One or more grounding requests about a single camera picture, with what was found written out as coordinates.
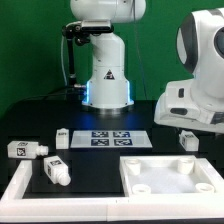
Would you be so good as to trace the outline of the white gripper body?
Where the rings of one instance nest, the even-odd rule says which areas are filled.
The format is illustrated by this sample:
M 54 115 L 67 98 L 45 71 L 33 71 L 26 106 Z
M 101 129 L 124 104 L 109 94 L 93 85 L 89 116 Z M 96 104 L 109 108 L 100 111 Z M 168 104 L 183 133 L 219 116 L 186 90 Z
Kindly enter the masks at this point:
M 224 102 L 198 91 L 194 79 L 169 82 L 156 104 L 154 121 L 224 134 Z

